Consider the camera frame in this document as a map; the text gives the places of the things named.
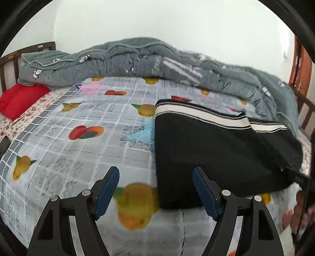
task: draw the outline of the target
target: white stripe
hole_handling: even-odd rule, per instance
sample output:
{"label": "white stripe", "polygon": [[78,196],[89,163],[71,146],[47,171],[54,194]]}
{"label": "white stripe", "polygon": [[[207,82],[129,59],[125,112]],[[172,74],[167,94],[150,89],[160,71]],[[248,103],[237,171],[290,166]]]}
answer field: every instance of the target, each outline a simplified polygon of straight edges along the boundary
{"label": "white stripe", "polygon": [[255,131],[273,131],[273,130],[278,130],[282,129],[285,130],[287,127],[283,124],[278,124],[278,125],[258,125],[258,124],[250,124]]}
{"label": "white stripe", "polygon": [[250,126],[250,123],[246,117],[243,119],[227,119],[223,117],[219,117],[216,115],[213,115],[211,113],[201,111],[198,109],[194,108],[189,108],[185,106],[179,106],[179,105],[170,105],[170,104],[163,104],[159,105],[155,109],[155,115],[158,115],[159,113],[165,112],[165,111],[174,111],[174,112],[179,112],[191,116],[195,116],[197,118],[201,118],[219,125],[224,125],[224,126],[230,126],[230,127],[247,127]]}
{"label": "white stripe", "polygon": [[165,57],[165,59],[168,60],[169,62],[172,62],[172,63],[174,63],[174,64],[176,64],[176,65],[178,65],[178,66],[184,68],[184,69],[188,69],[190,72],[192,72],[192,73],[195,74],[196,76],[199,76],[200,78],[203,77],[203,75],[200,74],[199,72],[197,72],[196,70],[191,69],[190,67],[187,67],[187,66],[185,66],[184,64],[182,64],[182,63],[180,63],[180,62],[178,62],[178,61],[176,61],[176,60],[173,60],[173,59],[171,59],[171,58],[169,58],[169,57]]}
{"label": "white stripe", "polygon": [[198,119],[206,120],[214,124],[226,127],[238,127],[245,128],[251,126],[251,128],[256,132],[275,132],[278,130],[288,129],[283,124],[257,124],[255,122],[251,123],[247,117],[241,119],[229,119],[228,117],[220,117],[215,114],[206,112],[205,110],[198,110],[183,105],[175,104],[161,104],[157,105],[155,109],[155,117],[164,113],[181,113],[188,116],[196,117]]}
{"label": "white stripe", "polygon": [[174,64],[167,62],[167,61],[163,61],[163,64],[165,64],[166,66],[168,66],[169,68],[175,70],[177,73],[186,76],[188,79],[190,79],[191,81],[194,81],[196,84],[200,84],[200,82],[193,78],[192,76],[188,75],[184,70],[180,69],[179,67],[175,66]]}
{"label": "white stripe", "polygon": [[190,118],[194,118],[194,119],[196,119],[196,120],[198,120],[198,121],[201,121],[201,122],[204,122],[204,123],[207,123],[207,124],[212,124],[212,125],[215,125],[215,126],[219,126],[219,127],[225,128],[225,129],[233,129],[233,130],[252,129],[250,126],[246,126],[246,127],[228,127],[228,126],[216,124],[216,123],[214,123],[214,122],[210,122],[210,121],[207,121],[207,120],[204,120],[204,119],[195,117],[195,116],[191,116],[191,115],[188,115],[188,114],[179,113],[179,112],[175,112],[175,111],[161,112],[161,113],[157,114],[155,117],[160,116],[160,115],[163,115],[163,114],[166,114],[166,113],[177,114],[177,115],[183,115],[183,116],[190,117]]}
{"label": "white stripe", "polygon": [[[160,105],[164,105],[165,102],[160,102],[160,103],[157,103],[155,105],[155,108],[157,108],[158,106]],[[172,104],[172,105],[182,105],[184,107],[187,107],[187,104],[185,103],[180,103],[180,102],[167,102],[167,104]],[[201,111],[205,111],[205,112],[209,112],[210,114],[214,114],[216,116],[221,116],[223,118],[229,118],[229,119],[242,119],[244,118],[245,116],[229,116],[227,117],[226,115],[221,115],[220,113],[214,113],[213,111],[211,111],[211,109],[204,109],[204,108],[201,108],[200,106],[193,106],[192,108],[195,108],[195,109],[199,109]]]}

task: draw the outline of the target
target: wooden footboard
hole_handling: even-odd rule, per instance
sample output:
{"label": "wooden footboard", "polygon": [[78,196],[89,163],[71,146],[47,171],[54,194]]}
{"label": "wooden footboard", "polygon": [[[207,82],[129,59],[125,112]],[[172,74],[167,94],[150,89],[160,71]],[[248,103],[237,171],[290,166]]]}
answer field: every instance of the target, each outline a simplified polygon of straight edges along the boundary
{"label": "wooden footboard", "polygon": [[[292,85],[290,85],[290,86],[296,95],[299,114],[301,114],[301,110],[302,110],[302,107],[304,106],[304,104],[308,107],[308,112],[307,112],[305,118],[303,119],[303,122],[301,125],[301,128],[303,130],[305,130],[306,126],[308,125],[308,123],[310,121],[312,114],[315,113],[315,105],[308,98],[306,98],[304,95],[302,95],[300,92],[298,92]],[[311,136],[314,134],[314,131],[315,131],[315,127],[313,128],[313,130],[311,132]]]}

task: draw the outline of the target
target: bedsheet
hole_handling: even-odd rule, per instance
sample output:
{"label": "bedsheet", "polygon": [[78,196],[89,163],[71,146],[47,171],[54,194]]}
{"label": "bedsheet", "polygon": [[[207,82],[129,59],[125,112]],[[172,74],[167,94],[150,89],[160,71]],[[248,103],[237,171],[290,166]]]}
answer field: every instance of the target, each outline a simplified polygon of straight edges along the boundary
{"label": "bedsheet", "polygon": [[[205,210],[164,211],[158,206],[153,115],[161,98],[223,113],[258,115],[253,105],[238,98],[161,79],[93,78],[80,89],[71,87],[18,135],[0,162],[0,213],[25,246],[50,196],[77,195],[114,165],[120,181],[106,214],[97,222],[109,253],[202,254],[215,226]],[[310,145],[303,152],[307,155]],[[307,172],[309,160],[302,166]],[[261,195],[279,232],[283,214],[295,205],[297,190],[293,184]],[[130,195],[128,206],[124,193]],[[229,253],[236,250],[241,223],[238,217]],[[82,255],[73,218],[71,227]]]}

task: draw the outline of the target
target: folded gray comforter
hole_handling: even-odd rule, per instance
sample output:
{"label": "folded gray comforter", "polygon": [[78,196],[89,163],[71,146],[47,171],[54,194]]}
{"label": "folded gray comforter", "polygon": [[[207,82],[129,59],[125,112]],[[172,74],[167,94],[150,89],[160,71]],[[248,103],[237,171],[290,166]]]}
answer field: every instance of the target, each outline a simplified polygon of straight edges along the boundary
{"label": "folded gray comforter", "polygon": [[89,77],[159,77],[230,94],[255,105],[262,119],[287,125],[297,135],[295,95],[279,78],[252,67],[227,65],[198,53],[179,51],[154,38],[108,42],[75,54],[43,51],[22,54],[18,82],[50,89]]}

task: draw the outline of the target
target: cartoon animal print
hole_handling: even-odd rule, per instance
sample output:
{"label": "cartoon animal print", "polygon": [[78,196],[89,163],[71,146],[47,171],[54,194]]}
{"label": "cartoon animal print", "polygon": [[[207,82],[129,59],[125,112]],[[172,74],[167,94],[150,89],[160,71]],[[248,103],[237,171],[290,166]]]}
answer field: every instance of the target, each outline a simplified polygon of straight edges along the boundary
{"label": "cartoon animal print", "polygon": [[41,69],[35,69],[33,72],[33,78],[36,80],[41,73],[42,73]]}
{"label": "cartoon animal print", "polygon": [[61,60],[61,59],[55,58],[55,59],[53,59],[52,63],[55,63],[55,62],[57,62],[57,61],[59,61],[59,60]]}
{"label": "cartoon animal print", "polygon": [[280,85],[282,88],[285,87],[285,82],[282,81],[281,79],[278,80],[278,85]]}
{"label": "cartoon animal print", "polygon": [[83,63],[83,62],[87,61],[88,58],[90,58],[90,57],[91,57],[90,54],[87,54],[87,55],[83,56],[83,57],[79,60],[79,63]]}

